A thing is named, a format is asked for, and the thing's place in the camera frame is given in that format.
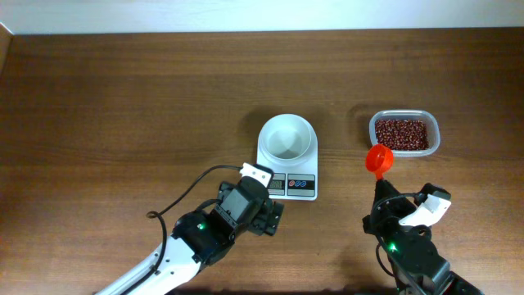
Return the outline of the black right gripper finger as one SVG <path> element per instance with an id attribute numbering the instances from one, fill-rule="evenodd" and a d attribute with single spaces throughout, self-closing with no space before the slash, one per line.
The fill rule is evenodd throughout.
<path id="1" fill-rule="evenodd" d="M 378 180 L 370 216 L 403 216 L 404 214 L 405 197 L 403 194 L 388 180 Z"/>
<path id="2" fill-rule="evenodd" d="M 415 204 L 421 205 L 428 199 L 430 195 L 447 201 L 450 200 L 450 193 L 448 191 L 434 184 L 426 183 L 424 184 L 422 189 L 418 193 L 416 193 Z"/>

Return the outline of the orange measuring scoop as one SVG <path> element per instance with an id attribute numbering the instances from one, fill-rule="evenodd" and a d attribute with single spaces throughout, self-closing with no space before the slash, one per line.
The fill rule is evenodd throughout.
<path id="1" fill-rule="evenodd" d="M 388 147 L 382 144 L 373 145 L 366 156 L 365 167 L 376 180 L 384 178 L 384 174 L 393 166 L 395 157 Z"/>

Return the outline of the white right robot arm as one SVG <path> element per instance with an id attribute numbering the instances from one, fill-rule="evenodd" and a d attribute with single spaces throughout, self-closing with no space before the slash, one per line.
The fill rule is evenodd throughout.
<path id="1" fill-rule="evenodd" d="M 416 193 L 401 193 L 385 179 L 376 182 L 370 214 L 363 218 L 366 234 L 377 240 L 391 264 L 388 272 L 400 294 L 481 294 L 451 270 L 432 242 L 432 226 L 451 205 L 451 194 L 433 184 Z"/>

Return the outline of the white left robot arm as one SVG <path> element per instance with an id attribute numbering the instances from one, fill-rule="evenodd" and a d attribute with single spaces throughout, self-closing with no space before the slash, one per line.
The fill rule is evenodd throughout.
<path id="1" fill-rule="evenodd" d="M 269 198 L 271 179 L 243 176 L 223 182 L 217 198 L 181 216 L 147 258 L 105 287 L 101 295 L 166 294 L 223 259 L 245 232 L 276 234 L 284 205 Z"/>

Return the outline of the white digital kitchen scale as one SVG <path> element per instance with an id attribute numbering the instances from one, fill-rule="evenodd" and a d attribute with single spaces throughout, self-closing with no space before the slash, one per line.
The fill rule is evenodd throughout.
<path id="1" fill-rule="evenodd" d="M 318 137 L 314 131 L 313 147 L 304 157 L 293 161 L 274 161 L 258 148 L 259 165 L 274 172 L 269 184 L 269 196 L 272 199 L 314 201 L 318 197 Z"/>

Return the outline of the clear plastic bean container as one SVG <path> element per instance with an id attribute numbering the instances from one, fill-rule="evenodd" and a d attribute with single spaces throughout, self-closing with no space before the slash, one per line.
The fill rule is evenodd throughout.
<path id="1" fill-rule="evenodd" d="M 371 144 L 381 144 L 395 157 L 426 157 L 440 146 L 436 118 L 422 110 L 385 110 L 376 113 L 368 124 Z"/>

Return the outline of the red adzuki beans in container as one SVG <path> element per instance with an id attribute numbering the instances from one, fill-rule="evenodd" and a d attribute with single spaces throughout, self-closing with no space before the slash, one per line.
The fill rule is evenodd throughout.
<path id="1" fill-rule="evenodd" d="M 429 148 L 427 125 L 421 120 L 378 120 L 377 142 L 396 151 L 422 151 Z"/>

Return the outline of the white round bowl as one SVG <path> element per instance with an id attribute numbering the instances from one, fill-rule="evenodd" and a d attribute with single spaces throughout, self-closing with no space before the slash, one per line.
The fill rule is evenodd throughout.
<path id="1" fill-rule="evenodd" d="M 258 148 L 274 161 L 293 161 L 304 157 L 313 147 L 311 124 L 295 114 L 281 114 L 269 119 L 258 137 Z"/>

